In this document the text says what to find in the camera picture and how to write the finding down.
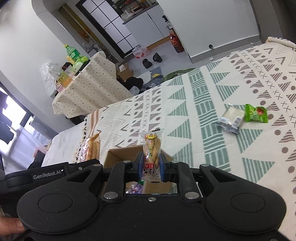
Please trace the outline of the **person's left hand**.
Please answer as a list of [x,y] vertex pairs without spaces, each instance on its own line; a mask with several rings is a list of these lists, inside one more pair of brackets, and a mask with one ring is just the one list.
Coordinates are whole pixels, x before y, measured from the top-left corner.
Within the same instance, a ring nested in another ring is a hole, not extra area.
[[0,235],[5,237],[7,235],[19,234],[25,231],[24,226],[19,218],[5,217],[0,218]]

